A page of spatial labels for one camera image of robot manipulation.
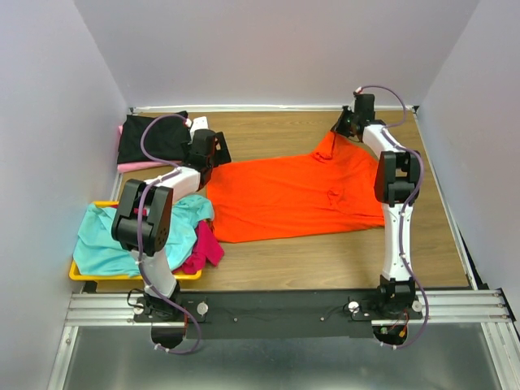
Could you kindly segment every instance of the magenta cloth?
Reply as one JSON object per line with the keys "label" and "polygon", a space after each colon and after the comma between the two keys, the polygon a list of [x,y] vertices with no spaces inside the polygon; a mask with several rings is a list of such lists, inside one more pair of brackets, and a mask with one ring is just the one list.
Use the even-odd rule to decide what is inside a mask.
{"label": "magenta cloth", "polygon": [[206,260],[217,266],[224,255],[224,249],[213,235],[206,221],[198,223],[195,229],[197,242],[193,246],[192,254],[186,259],[180,270],[187,275],[196,274],[204,268]]}
{"label": "magenta cloth", "polygon": [[141,161],[141,162],[126,162],[125,164],[117,164],[117,172],[131,172],[131,171],[139,171],[140,169],[147,169],[153,167],[162,167],[166,164],[162,162],[155,161]]}

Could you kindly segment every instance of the light blue shirt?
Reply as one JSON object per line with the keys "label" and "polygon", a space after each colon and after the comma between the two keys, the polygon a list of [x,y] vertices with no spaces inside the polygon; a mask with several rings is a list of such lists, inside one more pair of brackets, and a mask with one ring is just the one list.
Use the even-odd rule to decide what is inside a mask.
{"label": "light blue shirt", "polygon": [[[116,209],[89,205],[78,231],[74,260],[82,275],[139,275],[130,252],[111,235]],[[203,219],[213,219],[211,202],[200,195],[180,199],[172,208],[170,235],[165,246],[171,270],[180,267],[197,241],[195,228]]]}

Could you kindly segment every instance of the orange t-shirt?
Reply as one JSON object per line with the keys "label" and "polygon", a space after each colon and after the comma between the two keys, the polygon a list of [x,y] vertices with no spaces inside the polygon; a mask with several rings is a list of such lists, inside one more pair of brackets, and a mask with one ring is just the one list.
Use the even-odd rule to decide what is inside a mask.
{"label": "orange t-shirt", "polygon": [[222,165],[207,185],[214,234],[244,242],[384,226],[377,165],[333,132],[310,154]]}

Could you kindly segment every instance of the metal floor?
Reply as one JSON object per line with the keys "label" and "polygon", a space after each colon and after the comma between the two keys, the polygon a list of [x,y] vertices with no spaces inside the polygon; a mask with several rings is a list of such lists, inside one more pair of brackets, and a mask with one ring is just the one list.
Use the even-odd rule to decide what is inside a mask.
{"label": "metal floor", "polygon": [[[418,325],[412,325],[414,332]],[[82,327],[66,389],[317,390],[501,388],[479,323],[437,323],[407,349],[367,339],[206,340],[155,351],[148,327]]]}

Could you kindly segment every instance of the black garment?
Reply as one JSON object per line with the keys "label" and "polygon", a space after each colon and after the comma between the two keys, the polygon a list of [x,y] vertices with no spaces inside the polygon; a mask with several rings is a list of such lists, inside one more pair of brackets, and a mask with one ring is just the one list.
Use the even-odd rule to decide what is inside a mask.
{"label": "black garment", "polygon": [[[179,115],[188,118],[186,111]],[[123,134],[119,140],[117,163],[137,163],[150,161],[141,151],[141,136],[154,118],[127,115],[123,125]],[[189,129],[183,125],[180,118],[170,117],[160,119],[148,131],[145,138],[146,151],[154,157],[164,160],[182,160],[185,157],[182,144],[190,142]]]}

